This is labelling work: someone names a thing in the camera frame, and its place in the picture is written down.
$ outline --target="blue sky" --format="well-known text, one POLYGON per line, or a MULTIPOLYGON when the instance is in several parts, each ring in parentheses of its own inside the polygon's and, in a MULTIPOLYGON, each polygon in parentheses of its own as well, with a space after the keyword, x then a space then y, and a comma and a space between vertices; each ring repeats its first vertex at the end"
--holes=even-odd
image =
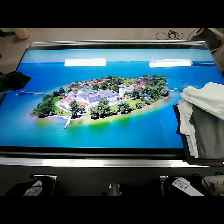
POLYGON ((64 62, 65 59, 106 58, 107 61, 152 61, 159 59, 190 59, 214 61, 209 50, 198 49, 71 49, 28 50, 22 63, 64 62))

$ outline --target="white cloth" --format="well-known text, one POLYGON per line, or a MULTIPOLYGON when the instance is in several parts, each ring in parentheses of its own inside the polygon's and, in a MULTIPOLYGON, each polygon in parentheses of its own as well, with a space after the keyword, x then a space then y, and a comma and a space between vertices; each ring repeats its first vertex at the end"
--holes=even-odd
POLYGON ((181 96, 188 102, 224 120, 224 85, 209 82, 201 89, 188 86, 181 96))
POLYGON ((180 112, 180 133, 186 135, 190 155, 198 158, 195 129, 194 125, 190 123, 193 105, 186 100, 179 100, 178 103, 177 107, 180 112))

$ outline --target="green island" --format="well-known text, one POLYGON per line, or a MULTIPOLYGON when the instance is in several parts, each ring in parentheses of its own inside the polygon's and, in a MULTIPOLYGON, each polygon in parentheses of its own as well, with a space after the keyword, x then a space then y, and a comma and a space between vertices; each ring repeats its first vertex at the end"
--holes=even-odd
POLYGON ((47 94, 32 114, 39 118, 61 116, 70 119, 101 119, 129 114, 169 96, 167 78, 143 75, 139 78, 106 76, 76 81, 47 94))

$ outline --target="water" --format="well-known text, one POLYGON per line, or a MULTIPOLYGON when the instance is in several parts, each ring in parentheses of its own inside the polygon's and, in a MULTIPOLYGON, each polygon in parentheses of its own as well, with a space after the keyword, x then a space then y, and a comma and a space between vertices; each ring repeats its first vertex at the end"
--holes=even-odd
MULTIPOLYGON (((64 63, 21 63, 18 71, 31 76, 28 91, 53 91, 73 81, 103 76, 140 77, 144 74, 165 75, 168 87, 182 90, 185 85, 202 88, 207 82, 222 83, 216 66, 150 68, 147 62, 108 62, 106 67, 65 67, 64 63)), ((46 147, 112 147, 112 148, 183 148, 176 134, 177 120, 171 101, 138 116, 95 125, 69 126, 63 118, 37 119, 30 113, 41 101, 41 95, 6 94, 0 107, 1 146, 46 147)))

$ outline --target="lcd display panel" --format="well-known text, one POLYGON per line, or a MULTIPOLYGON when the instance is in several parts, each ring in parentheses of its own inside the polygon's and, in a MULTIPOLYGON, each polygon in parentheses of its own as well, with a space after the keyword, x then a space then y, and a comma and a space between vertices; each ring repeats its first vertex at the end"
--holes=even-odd
POLYGON ((224 81, 206 46, 158 46, 28 48, 17 71, 31 80, 5 95, 0 146, 182 152, 173 105, 187 86, 224 81))

